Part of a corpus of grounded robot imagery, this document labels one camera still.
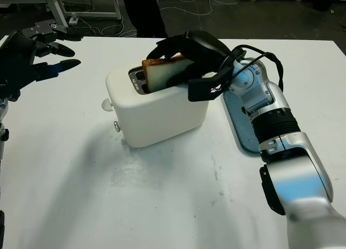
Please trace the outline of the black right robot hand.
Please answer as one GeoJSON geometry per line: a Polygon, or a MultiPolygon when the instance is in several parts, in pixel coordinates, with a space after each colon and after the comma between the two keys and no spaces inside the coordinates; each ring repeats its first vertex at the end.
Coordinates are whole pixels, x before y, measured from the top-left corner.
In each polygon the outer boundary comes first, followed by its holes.
{"type": "Polygon", "coordinates": [[[192,61],[186,69],[166,83],[167,87],[187,83],[210,72],[218,72],[230,55],[229,48],[220,40],[206,31],[193,30],[184,34],[168,37],[156,43],[157,46],[147,56],[147,59],[169,59],[180,53],[192,61]]]}

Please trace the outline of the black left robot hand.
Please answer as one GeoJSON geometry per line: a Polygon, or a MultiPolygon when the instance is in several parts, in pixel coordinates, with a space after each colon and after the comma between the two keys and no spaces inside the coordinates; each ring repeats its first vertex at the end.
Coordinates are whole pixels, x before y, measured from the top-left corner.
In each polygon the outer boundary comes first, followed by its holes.
{"type": "Polygon", "coordinates": [[[57,24],[54,19],[13,31],[1,45],[1,99],[15,102],[21,89],[32,82],[57,77],[78,66],[81,62],[73,59],[75,52],[57,40],[81,41],[82,38],[82,35],[57,24]],[[66,57],[66,60],[51,65],[34,63],[36,57],[50,54],[66,57]]]}

